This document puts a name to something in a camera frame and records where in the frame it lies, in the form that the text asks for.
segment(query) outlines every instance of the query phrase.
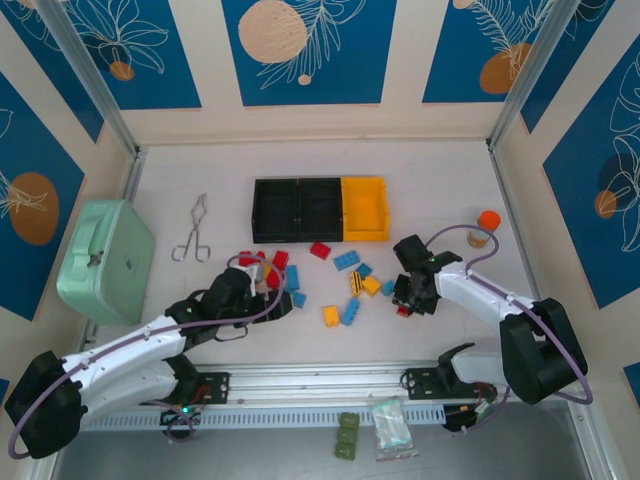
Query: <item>black bin compartment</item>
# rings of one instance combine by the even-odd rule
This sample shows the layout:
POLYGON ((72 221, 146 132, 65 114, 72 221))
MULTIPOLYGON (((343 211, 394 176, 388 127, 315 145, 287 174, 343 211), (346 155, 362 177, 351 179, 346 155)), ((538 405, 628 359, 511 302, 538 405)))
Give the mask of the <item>black bin compartment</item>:
POLYGON ((342 183, 339 178, 301 178, 300 242, 341 242, 342 183))
POLYGON ((253 243, 298 241, 298 179, 256 180, 251 227, 253 243))

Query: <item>yellow storage bin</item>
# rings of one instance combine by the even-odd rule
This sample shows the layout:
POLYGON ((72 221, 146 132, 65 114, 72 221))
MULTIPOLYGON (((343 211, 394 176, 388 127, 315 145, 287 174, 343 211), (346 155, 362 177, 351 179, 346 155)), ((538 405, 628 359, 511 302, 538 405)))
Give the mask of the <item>yellow storage bin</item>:
POLYGON ((382 177, 343 177, 342 216, 345 242, 386 242, 391 212, 382 177))

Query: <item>mint green box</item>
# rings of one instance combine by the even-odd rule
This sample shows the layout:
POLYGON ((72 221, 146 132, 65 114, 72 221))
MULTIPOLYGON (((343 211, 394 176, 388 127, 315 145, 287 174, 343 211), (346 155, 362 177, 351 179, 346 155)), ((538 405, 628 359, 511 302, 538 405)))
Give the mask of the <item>mint green box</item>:
POLYGON ((135 325, 155 241, 126 200, 90 200, 82 208, 56 288, 99 325, 135 325))

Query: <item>metal tongs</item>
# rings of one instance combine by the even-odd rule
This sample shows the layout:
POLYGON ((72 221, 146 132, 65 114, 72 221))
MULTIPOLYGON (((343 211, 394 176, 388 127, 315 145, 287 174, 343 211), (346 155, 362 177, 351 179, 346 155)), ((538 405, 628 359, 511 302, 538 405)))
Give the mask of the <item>metal tongs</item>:
POLYGON ((187 252, 189 251, 189 245, 191 245, 191 239, 194 237, 194 235, 196 237, 195 238, 196 260, 199 262, 206 262, 207 260, 209 260, 209 257, 211 256, 211 248, 208 245, 200 245, 200 232, 198 230, 198 227, 200 226, 200 222, 202 221, 203 217, 207 214, 207 206, 204 204, 204 201, 206 198, 207 198, 206 193, 203 193, 202 195, 200 195, 198 197, 198 200, 196 201, 196 204, 191 209, 191 219, 193 221, 193 228, 189 233, 189 238, 187 239, 186 245, 176 245, 175 247, 173 247, 173 250, 171 251, 171 259, 173 261, 181 262, 187 257, 187 252))

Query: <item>plastic bag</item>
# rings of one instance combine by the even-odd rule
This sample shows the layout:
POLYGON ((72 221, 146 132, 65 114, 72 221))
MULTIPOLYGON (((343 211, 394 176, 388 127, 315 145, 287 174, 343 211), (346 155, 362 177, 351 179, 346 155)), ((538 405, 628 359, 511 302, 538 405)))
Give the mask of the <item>plastic bag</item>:
POLYGON ((418 456, 404 420, 402 401, 398 397, 373 405, 371 414, 376 425, 376 460, 380 462, 418 456))

